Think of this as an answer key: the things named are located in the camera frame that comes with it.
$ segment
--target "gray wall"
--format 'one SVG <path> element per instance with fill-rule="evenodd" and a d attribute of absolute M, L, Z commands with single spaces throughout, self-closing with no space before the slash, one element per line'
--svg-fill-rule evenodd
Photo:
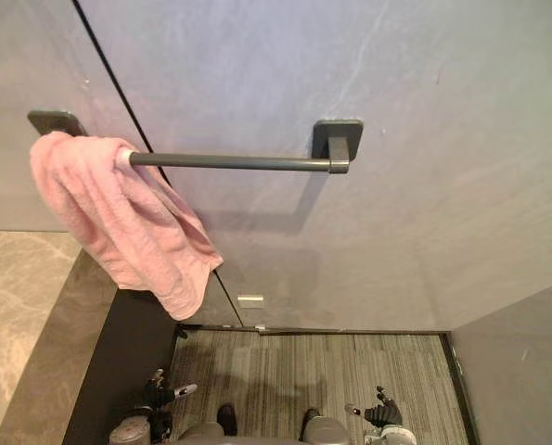
<path fill-rule="evenodd" d="M 453 335 L 481 443 L 552 444 L 552 287 Z"/>
<path fill-rule="evenodd" d="M 32 108 L 71 110 L 92 134 L 141 146 L 71 2 L 0 0 L 0 230 L 63 230 L 32 181 Z"/>
<path fill-rule="evenodd" d="M 82 1 L 154 149 L 350 174 L 167 169 L 246 324 L 451 329 L 552 285 L 552 0 Z"/>

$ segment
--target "shoe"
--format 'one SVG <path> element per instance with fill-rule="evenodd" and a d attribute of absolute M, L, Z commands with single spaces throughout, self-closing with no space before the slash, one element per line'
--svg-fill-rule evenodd
<path fill-rule="evenodd" d="M 216 420 L 224 430 L 225 435 L 237 435 L 237 417 L 235 416 L 235 407 L 232 403 L 225 403 L 220 407 Z"/>
<path fill-rule="evenodd" d="M 321 413 L 316 408 L 309 408 L 306 410 L 306 413 L 304 413 L 304 417 L 302 418 L 302 428 L 301 428 L 301 436 L 299 438 L 299 441 L 304 441 L 304 430 L 306 429 L 306 425 L 311 421 L 313 417 L 320 416 Z"/>

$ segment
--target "gray marble tile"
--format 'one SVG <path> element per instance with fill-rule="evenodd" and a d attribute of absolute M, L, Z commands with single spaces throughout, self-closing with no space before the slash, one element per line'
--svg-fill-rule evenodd
<path fill-rule="evenodd" d="M 61 443 L 116 290 L 82 251 L 9 403 L 0 444 Z"/>
<path fill-rule="evenodd" d="M 79 250 L 64 233 L 0 232 L 0 423 Z"/>

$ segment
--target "towel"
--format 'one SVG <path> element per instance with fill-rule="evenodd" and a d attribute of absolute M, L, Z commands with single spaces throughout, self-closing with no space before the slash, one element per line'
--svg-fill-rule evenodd
<path fill-rule="evenodd" d="M 223 260 L 157 169 L 132 166 L 120 138 L 42 136 L 32 176 L 58 219 L 121 289 L 151 290 L 175 319 L 193 315 Z"/>

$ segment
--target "striped carpet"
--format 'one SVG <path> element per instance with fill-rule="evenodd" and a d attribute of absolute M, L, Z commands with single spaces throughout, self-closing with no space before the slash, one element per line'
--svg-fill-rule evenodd
<path fill-rule="evenodd" d="M 289 335 L 195 331 L 177 342 L 171 379 L 199 389 L 174 406 L 175 437 L 215 421 L 233 402 L 240 436 L 297 438 L 309 407 L 347 426 L 363 444 L 370 424 L 344 412 L 375 403 L 382 385 L 421 445 L 467 445 L 456 394 L 437 336 Z"/>

